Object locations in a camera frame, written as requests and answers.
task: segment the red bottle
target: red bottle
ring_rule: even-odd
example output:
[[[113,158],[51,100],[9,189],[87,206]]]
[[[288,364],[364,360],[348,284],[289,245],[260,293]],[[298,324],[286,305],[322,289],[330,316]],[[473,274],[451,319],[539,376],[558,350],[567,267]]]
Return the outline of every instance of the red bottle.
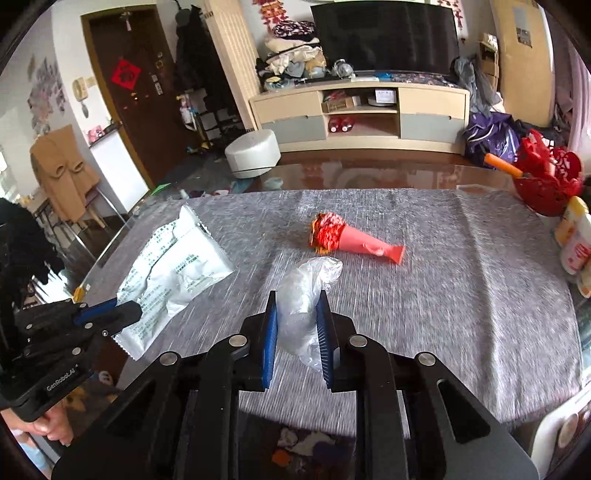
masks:
[[[329,120],[329,132],[334,134],[340,132],[340,117],[331,116]]]
[[[353,129],[355,124],[355,118],[352,116],[346,116],[340,121],[340,130],[342,132],[349,132]]]

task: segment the metal screw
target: metal screw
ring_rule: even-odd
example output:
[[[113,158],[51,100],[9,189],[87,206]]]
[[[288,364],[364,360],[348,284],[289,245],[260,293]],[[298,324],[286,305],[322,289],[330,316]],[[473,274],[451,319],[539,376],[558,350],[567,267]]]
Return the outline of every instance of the metal screw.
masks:
[[[353,335],[349,339],[349,343],[353,346],[361,348],[368,344],[368,340],[363,335]]]
[[[248,340],[246,339],[246,337],[244,335],[232,335],[230,337],[230,339],[228,340],[230,345],[236,346],[236,347],[245,346],[247,341]]]
[[[435,365],[435,357],[430,353],[423,352],[421,355],[418,356],[418,361],[425,367],[432,367]]]
[[[165,367],[169,365],[174,365],[178,360],[178,355],[174,352],[166,352],[160,355],[160,363],[163,364]]]

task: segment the red sequin decoration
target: red sequin decoration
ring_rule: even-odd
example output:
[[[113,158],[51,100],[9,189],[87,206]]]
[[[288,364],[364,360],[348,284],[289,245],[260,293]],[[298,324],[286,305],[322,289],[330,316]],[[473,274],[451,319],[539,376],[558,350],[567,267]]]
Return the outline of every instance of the red sequin decoration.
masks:
[[[345,220],[336,213],[319,213],[312,222],[310,246],[319,254],[337,250],[346,225]]]

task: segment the red basket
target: red basket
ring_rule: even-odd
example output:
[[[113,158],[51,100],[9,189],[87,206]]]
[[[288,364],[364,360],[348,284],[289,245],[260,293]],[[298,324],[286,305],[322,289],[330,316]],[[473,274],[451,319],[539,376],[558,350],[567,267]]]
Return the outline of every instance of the red basket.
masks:
[[[513,179],[515,189],[532,210],[549,217],[562,215],[566,204],[583,188],[578,156],[565,148],[550,149],[542,136],[531,130],[521,141],[515,166],[532,177]]]

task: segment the door frame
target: door frame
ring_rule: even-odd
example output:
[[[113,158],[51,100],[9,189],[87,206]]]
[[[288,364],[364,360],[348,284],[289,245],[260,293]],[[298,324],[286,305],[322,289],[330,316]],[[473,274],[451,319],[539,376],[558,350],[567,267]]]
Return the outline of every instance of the door frame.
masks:
[[[107,81],[105,79],[105,76],[103,75],[103,71],[100,68],[99,57],[96,53],[95,42],[92,38],[92,31],[90,30],[90,22],[92,20],[96,20],[97,18],[102,17],[112,17],[117,14],[122,14],[123,12],[134,11],[151,12],[155,16],[155,19],[157,20],[158,24],[157,33],[161,37],[164,44],[164,48],[166,48],[168,51],[168,55],[170,55],[172,58],[156,5],[133,5],[130,7],[109,8],[108,10],[101,10],[99,12],[92,12],[86,15],[82,15],[80,19],[82,20],[82,32],[84,34],[84,40],[86,42],[88,56],[90,57],[90,65],[92,66],[92,70],[95,73],[96,83],[99,86],[100,94],[103,96],[103,100],[105,101],[105,105],[111,118],[114,121],[119,122],[119,124],[121,125],[121,127],[119,128],[119,136],[121,137],[121,140],[123,141],[123,145],[127,149],[127,152],[129,152],[131,160],[134,162],[134,165],[137,167],[139,174],[142,176],[142,178],[148,185],[148,188],[150,190],[153,190],[157,187],[157,185],[154,183],[153,179],[148,174],[148,171],[146,170],[144,163],[141,160],[141,157],[134,148],[133,142],[131,141],[127,133],[127,130],[125,129],[125,124],[122,122],[121,117],[117,112],[115,102],[113,101],[113,97],[111,95],[111,92],[109,91],[109,86],[107,85]]]

